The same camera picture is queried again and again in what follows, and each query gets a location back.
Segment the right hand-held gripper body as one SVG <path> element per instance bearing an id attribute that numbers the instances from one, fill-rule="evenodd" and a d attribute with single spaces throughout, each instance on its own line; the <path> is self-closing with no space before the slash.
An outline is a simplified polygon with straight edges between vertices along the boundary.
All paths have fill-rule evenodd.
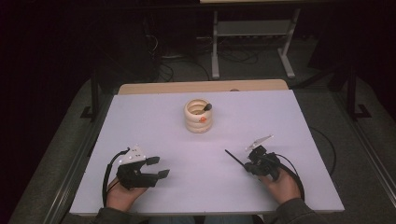
<path id="1" fill-rule="evenodd" d="M 262 145 L 266 140 L 272 137 L 273 135 L 269 134 L 254 140 L 246 147 L 246 152 L 248 152 L 247 158 L 249 159 L 249 163 L 254 164 L 257 168 L 257 172 L 254 175 L 269 175 L 272 180 L 277 180 L 279 178 L 279 171 L 277 170 L 279 159 L 275 153 L 268 153 L 267 149 Z"/>

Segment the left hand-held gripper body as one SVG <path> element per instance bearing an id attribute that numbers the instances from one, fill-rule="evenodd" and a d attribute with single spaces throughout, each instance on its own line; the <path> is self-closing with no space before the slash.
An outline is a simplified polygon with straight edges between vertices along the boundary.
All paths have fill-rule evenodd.
<path id="1" fill-rule="evenodd" d="M 146 165 L 145 152 L 139 145 L 128 147 L 127 152 L 118 160 L 116 176 L 120 184 L 127 189 L 155 187 L 158 174 L 144 174 L 141 168 Z"/>

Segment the thin black makeup brush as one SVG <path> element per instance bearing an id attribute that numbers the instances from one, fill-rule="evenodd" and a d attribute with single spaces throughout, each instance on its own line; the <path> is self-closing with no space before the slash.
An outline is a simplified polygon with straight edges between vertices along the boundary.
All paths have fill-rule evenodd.
<path id="1" fill-rule="evenodd" d="M 239 163 L 245 170 L 247 169 L 246 165 L 245 165 L 243 162 L 241 162 L 238 158 L 236 158 L 235 155 L 232 154 L 229 150 L 224 149 L 224 151 L 225 151 L 231 158 L 233 158 L 237 163 Z"/>

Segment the cream ribbed brush holder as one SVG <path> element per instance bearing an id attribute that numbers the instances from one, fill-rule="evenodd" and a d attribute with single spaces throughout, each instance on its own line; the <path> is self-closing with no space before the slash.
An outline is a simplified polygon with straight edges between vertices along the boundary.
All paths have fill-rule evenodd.
<path id="1" fill-rule="evenodd" d="M 213 110 L 199 114 L 207 104 L 206 99 L 192 99 L 184 106 L 184 121 L 186 128 L 192 133 L 205 133 L 213 124 Z"/>

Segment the person's left hand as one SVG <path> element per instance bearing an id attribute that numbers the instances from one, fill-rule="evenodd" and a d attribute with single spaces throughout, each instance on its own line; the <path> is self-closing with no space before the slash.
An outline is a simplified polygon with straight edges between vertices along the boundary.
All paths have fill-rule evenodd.
<path id="1" fill-rule="evenodd" d="M 147 188 L 127 189 L 117 178 L 114 178 L 107 187 L 106 207 L 128 212 L 134 202 L 147 190 Z"/>

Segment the person's right hand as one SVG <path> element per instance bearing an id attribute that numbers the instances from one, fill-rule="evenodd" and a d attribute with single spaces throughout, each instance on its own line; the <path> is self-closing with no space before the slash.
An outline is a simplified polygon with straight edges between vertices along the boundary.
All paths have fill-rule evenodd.
<path id="1" fill-rule="evenodd" d="M 267 176 L 259 175 L 259 180 L 269 190 L 278 204 L 286 203 L 301 197 L 301 192 L 294 179 L 283 169 L 279 169 L 279 178 L 271 180 Z"/>

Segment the black stand foot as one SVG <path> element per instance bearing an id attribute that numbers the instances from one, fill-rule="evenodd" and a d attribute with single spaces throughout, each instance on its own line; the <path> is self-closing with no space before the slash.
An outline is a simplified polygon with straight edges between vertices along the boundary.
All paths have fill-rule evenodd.
<path id="1" fill-rule="evenodd" d="M 353 66 L 350 67 L 346 90 L 346 112 L 354 120 L 370 118 L 371 114 L 365 105 L 356 104 L 357 75 Z"/>
<path id="2" fill-rule="evenodd" d="M 96 71 L 92 71 L 91 75 L 91 105 L 85 106 L 80 117 L 82 119 L 90 119 L 94 122 L 98 116 L 99 110 L 99 85 L 97 81 Z"/>

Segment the grey metal stand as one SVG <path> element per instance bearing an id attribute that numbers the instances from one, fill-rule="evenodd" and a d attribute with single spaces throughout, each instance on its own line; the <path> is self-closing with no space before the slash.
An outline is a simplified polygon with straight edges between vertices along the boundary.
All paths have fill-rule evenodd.
<path id="1" fill-rule="evenodd" d="M 289 20 L 269 21 L 219 21 L 218 12 L 214 12 L 211 70 L 212 77 L 219 79 L 218 38 L 231 36 L 269 36 L 283 35 L 285 43 L 277 49 L 277 53 L 288 78 L 295 78 L 294 71 L 288 58 L 290 42 L 292 40 L 301 10 L 296 8 Z"/>

